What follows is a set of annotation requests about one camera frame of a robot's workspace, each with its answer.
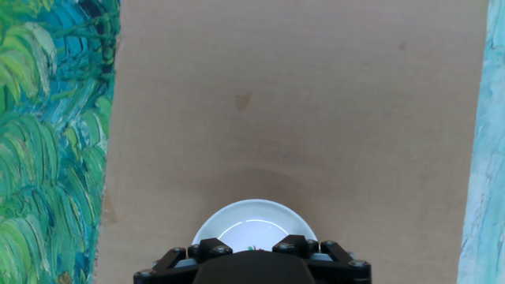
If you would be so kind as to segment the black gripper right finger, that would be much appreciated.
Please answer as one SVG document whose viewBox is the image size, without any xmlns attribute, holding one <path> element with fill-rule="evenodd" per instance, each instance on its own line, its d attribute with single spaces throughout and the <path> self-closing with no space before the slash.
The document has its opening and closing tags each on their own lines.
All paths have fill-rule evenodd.
<svg viewBox="0 0 505 284">
<path fill-rule="evenodd" d="M 296 256 L 315 283 L 372 284 L 372 265 L 355 259 L 336 241 L 318 242 L 302 235 L 288 235 L 272 247 L 272 252 Z"/>
</svg>

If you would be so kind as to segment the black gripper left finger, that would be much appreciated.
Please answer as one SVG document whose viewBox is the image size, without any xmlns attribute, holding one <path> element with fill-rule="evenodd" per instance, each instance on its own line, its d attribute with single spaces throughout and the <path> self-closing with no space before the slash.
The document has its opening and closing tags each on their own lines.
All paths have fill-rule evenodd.
<svg viewBox="0 0 505 284">
<path fill-rule="evenodd" d="M 207 260 L 233 253 L 233 249 L 217 238 L 208 238 L 187 248 L 171 248 L 152 268 L 133 275 L 134 284 L 192 283 L 196 273 Z"/>
</svg>

